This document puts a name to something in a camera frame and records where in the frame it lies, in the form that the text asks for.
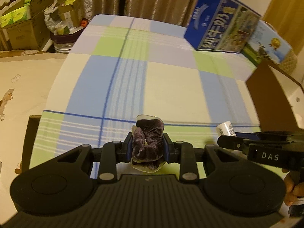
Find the person's right hand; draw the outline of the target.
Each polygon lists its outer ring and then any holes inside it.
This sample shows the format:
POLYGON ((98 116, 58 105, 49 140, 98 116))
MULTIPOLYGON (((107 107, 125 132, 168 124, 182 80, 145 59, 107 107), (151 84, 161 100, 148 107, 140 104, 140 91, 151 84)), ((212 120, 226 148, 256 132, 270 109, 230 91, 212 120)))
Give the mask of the person's right hand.
POLYGON ((284 203, 287 206, 291 206, 298 197, 304 196, 304 184, 300 183, 298 185, 295 185, 293 179, 291 178, 291 174, 289 173, 289 170, 282 169, 283 173, 287 173, 287 175, 284 178, 284 183, 287 189, 287 194, 284 199, 284 203))

